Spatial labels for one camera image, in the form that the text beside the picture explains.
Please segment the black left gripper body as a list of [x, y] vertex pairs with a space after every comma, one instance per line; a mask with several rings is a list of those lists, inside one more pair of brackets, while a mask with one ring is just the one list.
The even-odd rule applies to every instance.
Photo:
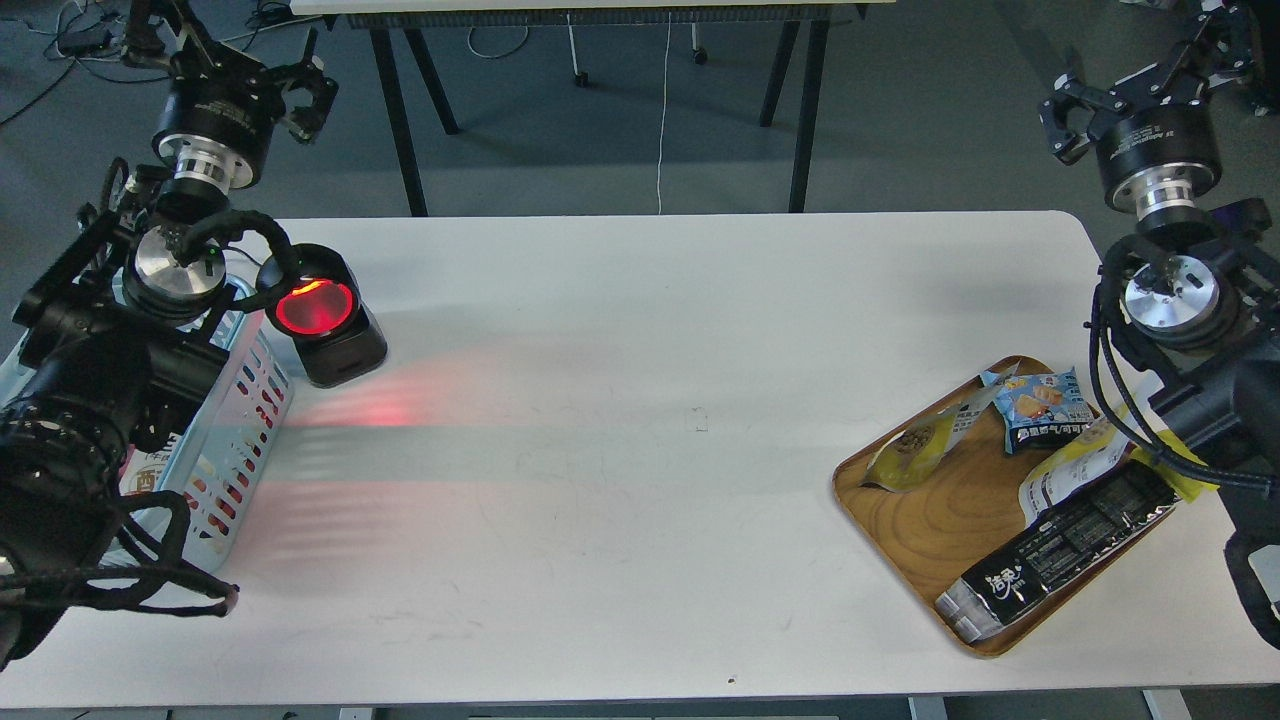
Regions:
[[122, 60], [170, 79], [156, 155], [179, 181], [219, 191], [256, 184], [276, 126], [312, 143], [326, 123], [338, 83], [325, 76], [316, 42], [311, 28], [298, 61], [266, 67], [214, 40], [187, 1], [133, 1]]

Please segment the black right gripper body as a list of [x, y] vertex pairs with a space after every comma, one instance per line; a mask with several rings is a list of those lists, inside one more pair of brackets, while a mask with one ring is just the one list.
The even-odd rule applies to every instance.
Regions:
[[1038, 105], [1048, 150], [1064, 165], [1092, 155], [1115, 211], [1189, 208], [1222, 174], [1211, 95], [1230, 81], [1267, 79], [1276, 53], [1277, 3], [1211, 1], [1157, 61], [1106, 88], [1062, 73]]

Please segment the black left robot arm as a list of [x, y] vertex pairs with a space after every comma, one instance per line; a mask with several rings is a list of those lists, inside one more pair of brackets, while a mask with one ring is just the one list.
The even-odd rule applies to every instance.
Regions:
[[188, 503], [125, 496], [131, 451], [188, 428], [230, 360], [228, 313], [271, 311], [305, 287], [280, 224], [233, 210], [273, 131], [311, 143], [338, 85], [311, 29], [300, 60], [268, 67], [218, 42], [187, 1], [134, 1], [122, 61], [170, 81], [154, 165], [115, 160], [99, 208], [15, 307], [29, 379], [3, 405], [3, 661], [29, 656], [73, 607], [155, 612], [164, 585], [209, 598], [177, 618], [228, 615], [237, 585], [184, 559]]

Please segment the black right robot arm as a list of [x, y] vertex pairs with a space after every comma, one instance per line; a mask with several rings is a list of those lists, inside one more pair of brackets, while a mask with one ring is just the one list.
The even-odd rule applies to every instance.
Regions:
[[1123, 380], [1132, 418], [1116, 428], [1156, 462], [1219, 487], [1234, 525], [1229, 575], [1276, 644], [1277, 606], [1251, 565], [1277, 543], [1277, 259], [1260, 243], [1271, 215], [1261, 199], [1197, 204], [1222, 174], [1210, 95], [1254, 69], [1257, 18], [1244, 1], [1206, 1], [1165, 59], [1107, 88], [1066, 72], [1038, 115], [1052, 155], [1066, 165], [1093, 155], [1106, 205], [1135, 218], [1101, 261], [1089, 365], [1117, 377], [1124, 357], [1155, 373], [1148, 410], [1180, 447]]

